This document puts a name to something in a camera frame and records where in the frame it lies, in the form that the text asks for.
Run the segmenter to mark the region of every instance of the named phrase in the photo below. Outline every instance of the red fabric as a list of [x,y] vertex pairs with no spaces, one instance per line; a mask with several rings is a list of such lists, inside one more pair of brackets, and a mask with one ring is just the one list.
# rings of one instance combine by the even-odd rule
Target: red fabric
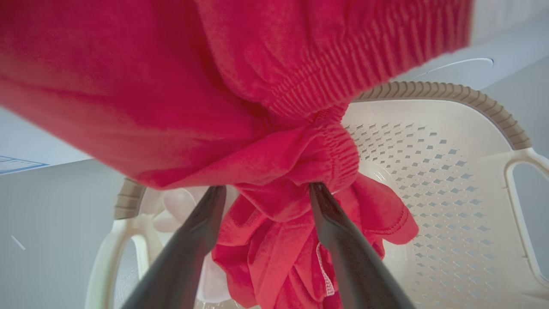
[[[357,173],[359,91],[468,42],[470,0],[0,2],[0,102],[144,185],[235,184],[214,256],[245,306],[337,308],[307,183],[383,255],[417,226]],[[333,280],[329,255],[323,265]]]

